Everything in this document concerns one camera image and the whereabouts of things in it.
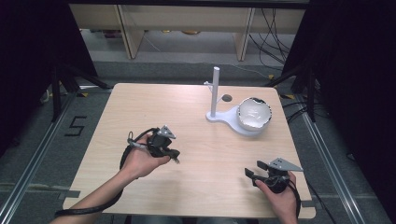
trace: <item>white bowl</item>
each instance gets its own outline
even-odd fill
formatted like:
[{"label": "white bowl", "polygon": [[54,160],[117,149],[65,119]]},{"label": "white bowl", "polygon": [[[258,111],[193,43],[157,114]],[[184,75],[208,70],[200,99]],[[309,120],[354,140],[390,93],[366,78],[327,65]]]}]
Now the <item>white bowl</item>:
[{"label": "white bowl", "polygon": [[272,111],[264,100],[250,97],[238,106],[236,116],[242,128],[252,132],[259,132],[268,126]]}]

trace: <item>wooden table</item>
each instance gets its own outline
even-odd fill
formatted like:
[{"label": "wooden table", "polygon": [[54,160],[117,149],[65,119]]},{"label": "wooden table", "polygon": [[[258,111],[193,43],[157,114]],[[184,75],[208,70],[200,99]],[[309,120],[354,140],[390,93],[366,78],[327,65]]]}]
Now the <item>wooden table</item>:
[{"label": "wooden table", "polygon": [[[252,187],[244,168],[266,174],[257,168],[256,161],[278,157],[301,166],[277,92],[273,88],[219,86],[219,95],[225,93],[233,100],[220,101],[218,111],[251,96],[266,101],[273,112],[268,128],[251,138],[235,133],[224,123],[208,122],[205,114],[210,110],[211,92],[204,85],[117,84],[71,187],[80,191],[79,198],[67,198],[64,208],[118,171],[129,131],[138,136],[166,124],[177,136],[170,148],[181,152],[180,164],[170,161],[134,181],[107,213],[274,217],[265,195]],[[295,174],[302,201],[312,201],[304,173]],[[302,207],[300,218],[315,214],[314,207]]]}]

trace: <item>white post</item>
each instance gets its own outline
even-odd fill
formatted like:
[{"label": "white post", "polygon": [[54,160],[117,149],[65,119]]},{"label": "white post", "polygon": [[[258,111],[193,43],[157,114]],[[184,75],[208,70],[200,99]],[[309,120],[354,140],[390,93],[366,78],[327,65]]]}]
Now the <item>white post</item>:
[{"label": "white post", "polygon": [[210,117],[212,118],[216,116],[216,104],[218,103],[219,71],[218,67],[213,68],[212,106],[210,108]]}]

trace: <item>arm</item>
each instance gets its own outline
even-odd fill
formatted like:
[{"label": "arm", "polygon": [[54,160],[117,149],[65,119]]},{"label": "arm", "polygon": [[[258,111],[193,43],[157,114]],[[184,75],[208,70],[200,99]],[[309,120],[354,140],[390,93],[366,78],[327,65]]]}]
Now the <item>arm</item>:
[{"label": "arm", "polygon": [[[296,176],[289,172],[290,180],[296,184]],[[286,188],[283,192],[274,194],[268,186],[260,180],[255,181],[257,187],[267,196],[270,201],[274,213],[282,224],[297,224],[296,215],[296,198],[290,188]]]},{"label": "arm", "polygon": [[[138,143],[146,143],[148,136],[142,137]],[[138,177],[149,175],[155,168],[169,162],[169,157],[153,158],[143,148],[135,147],[128,155],[122,168],[105,184],[83,198],[71,208],[88,208],[107,203],[113,199],[122,189]],[[101,213],[93,213],[81,216],[57,217],[52,224],[58,223],[93,223]]]}]

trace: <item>white base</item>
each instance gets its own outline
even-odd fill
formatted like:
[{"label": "white base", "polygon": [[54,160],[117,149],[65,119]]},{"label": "white base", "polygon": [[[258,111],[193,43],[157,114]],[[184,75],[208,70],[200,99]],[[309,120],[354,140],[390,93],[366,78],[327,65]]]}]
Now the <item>white base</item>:
[{"label": "white base", "polygon": [[210,116],[210,111],[209,111],[209,112],[206,113],[206,118],[210,122],[223,122],[223,123],[226,123],[234,131],[236,131],[237,133],[240,133],[240,134],[242,134],[244,136],[247,136],[247,137],[257,136],[260,133],[262,133],[262,131],[253,132],[253,131],[248,131],[248,130],[242,128],[239,125],[239,122],[237,120],[237,116],[236,116],[237,108],[238,108],[238,105],[234,106],[233,108],[231,108],[229,111],[226,111],[226,112],[216,112],[215,117],[211,117]]}]

